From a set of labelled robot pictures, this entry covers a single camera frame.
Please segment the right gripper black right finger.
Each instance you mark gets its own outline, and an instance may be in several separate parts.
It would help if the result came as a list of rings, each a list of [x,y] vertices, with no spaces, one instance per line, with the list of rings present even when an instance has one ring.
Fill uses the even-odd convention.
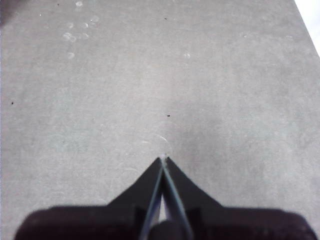
[[[187,236],[193,240],[315,240],[306,219],[274,208],[229,207],[199,188],[167,157],[164,178]]]

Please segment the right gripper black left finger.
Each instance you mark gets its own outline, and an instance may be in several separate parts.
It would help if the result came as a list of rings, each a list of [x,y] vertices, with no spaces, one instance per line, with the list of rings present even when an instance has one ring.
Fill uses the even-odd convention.
[[[157,158],[143,174],[107,205],[65,205],[29,214],[16,240],[142,240],[159,205],[162,161]]]

